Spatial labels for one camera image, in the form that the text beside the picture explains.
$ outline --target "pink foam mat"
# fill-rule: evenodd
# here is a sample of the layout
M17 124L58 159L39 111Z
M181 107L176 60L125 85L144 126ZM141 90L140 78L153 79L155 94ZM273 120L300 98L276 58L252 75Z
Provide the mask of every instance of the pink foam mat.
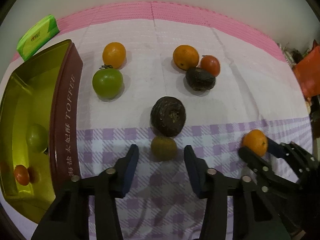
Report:
M103 5L60 18L57 24L61 35L89 25L128 19L161 19L213 27L263 49L278 60L285 61L277 44L262 32L225 15L177 3L155 1ZM15 53L12 61L19 56Z

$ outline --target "tangerine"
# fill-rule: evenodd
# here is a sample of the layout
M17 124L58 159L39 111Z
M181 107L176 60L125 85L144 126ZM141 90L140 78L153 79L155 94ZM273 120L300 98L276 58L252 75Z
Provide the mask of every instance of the tangerine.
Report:
M178 68L188 70L196 67L199 63L199 54L194 47L189 45L180 45L173 52L173 62Z
M242 146L248 147L255 154L262 157L267 152L268 139L263 132L255 129L244 136Z
M105 65L119 68L126 57L125 47L119 42L111 42L105 46L102 53L102 60Z

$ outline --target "tablecloth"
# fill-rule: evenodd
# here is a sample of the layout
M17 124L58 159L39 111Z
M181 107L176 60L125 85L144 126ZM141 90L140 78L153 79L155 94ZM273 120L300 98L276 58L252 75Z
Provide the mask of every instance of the tablecloth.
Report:
M131 190L116 201L125 239L199 236L205 200L196 198L188 180L182 152L188 144L208 166L235 178L248 172L237 149L242 136L252 129L261 129L278 143L294 141L312 151L310 120L300 87L276 43L258 30L212 11L163 2L104 5L57 22L60 34L42 49L72 39L84 62L77 105L82 177L113 166L131 144L139 147ZM103 64L105 45L112 41L121 42L127 50L120 69L124 90L103 102L91 82ZM221 73L210 92L192 91L184 72L174 66L172 52L181 44L219 59ZM150 152L155 136L150 111L165 95L182 101L187 120L174 139L178 157L157 162ZM278 175L296 180L285 162L269 155L266 159ZM93 205L91 198L92 239ZM232 239L232 218L229 198L226 239Z

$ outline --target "red tomato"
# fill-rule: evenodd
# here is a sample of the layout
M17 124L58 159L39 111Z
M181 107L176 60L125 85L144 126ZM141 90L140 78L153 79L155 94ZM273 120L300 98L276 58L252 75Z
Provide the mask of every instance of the red tomato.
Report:
M29 172L23 165L16 166L16 168L14 169L14 177L16 181L23 186L28 185L30 182Z
M203 68L215 77L220 74L220 63L216 57L211 55L204 56L201 59L200 68Z

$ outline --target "green tissue box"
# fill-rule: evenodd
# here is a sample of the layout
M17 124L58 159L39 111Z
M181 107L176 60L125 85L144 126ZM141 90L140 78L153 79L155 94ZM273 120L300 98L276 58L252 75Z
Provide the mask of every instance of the green tissue box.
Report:
M56 19L53 15L49 14L31 27L19 39L17 51L23 60L26 61L58 33L59 29Z

